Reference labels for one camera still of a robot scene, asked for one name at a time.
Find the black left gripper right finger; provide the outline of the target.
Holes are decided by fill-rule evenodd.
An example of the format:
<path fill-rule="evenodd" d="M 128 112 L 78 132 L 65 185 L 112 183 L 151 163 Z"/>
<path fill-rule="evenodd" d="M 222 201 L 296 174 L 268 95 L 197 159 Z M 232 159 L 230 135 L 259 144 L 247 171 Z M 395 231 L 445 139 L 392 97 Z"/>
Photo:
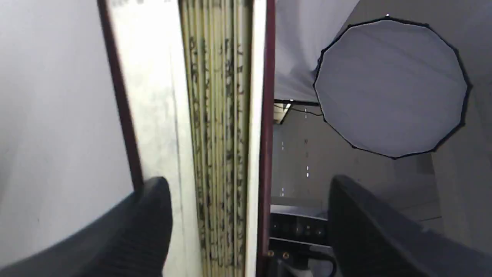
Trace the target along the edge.
<path fill-rule="evenodd" d="M 327 232 L 345 277 L 490 277 L 489 254 L 426 228 L 353 179 L 331 180 Z"/>

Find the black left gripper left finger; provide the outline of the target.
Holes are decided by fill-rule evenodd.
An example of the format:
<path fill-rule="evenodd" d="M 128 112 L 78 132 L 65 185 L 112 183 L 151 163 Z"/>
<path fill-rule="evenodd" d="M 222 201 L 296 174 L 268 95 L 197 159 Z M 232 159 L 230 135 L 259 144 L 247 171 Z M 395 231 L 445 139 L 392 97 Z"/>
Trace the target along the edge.
<path fill-rule="evenodd" d="M 153 177 L 69 238 L 1 269 L 2 277 L 162 277 L 173 230 L 169 184 Z"/>

